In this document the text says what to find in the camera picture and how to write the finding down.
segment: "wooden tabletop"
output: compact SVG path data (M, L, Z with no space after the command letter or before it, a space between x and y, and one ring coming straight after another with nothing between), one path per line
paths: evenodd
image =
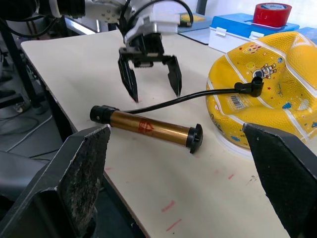
M208 72L222 56L184 37L164 36L165 53L176 55L182 95L204 90ZM135 69L137 105L121 83L118 31L22 44L27 57L77 130L96 124L94 105L142 108L175 95L168 68ZM225 146L209 117L205 98L196 98L143 116L195 127L204 141L192 155L185 147L111 129L105 172L143 231L159 237L289 237L261 186L254 162Z

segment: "barcode label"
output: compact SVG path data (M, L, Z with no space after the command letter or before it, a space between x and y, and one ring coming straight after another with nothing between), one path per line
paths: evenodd
M230 97L231 97L233 104L236 106L237 109L241 109L241 108L245 107L243 102L240 100L239 96L233 95Z

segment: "red tape roll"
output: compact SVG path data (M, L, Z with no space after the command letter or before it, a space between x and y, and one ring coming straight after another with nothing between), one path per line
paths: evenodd
M283 3L261 3L256 5L253 22L256 24L281 27L285 26L292 6Z

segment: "red logo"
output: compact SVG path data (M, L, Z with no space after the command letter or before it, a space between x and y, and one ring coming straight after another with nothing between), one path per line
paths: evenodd
M141 119L139 123L139 132L142 134L148 133L154 130L151 123L149 123L146 119Z

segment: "gold cylinder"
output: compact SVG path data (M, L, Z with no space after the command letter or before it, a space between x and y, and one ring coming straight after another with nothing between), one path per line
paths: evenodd
M115 111L110 118L113 127L133 131L143 135L174 142L186 146L188 127Z

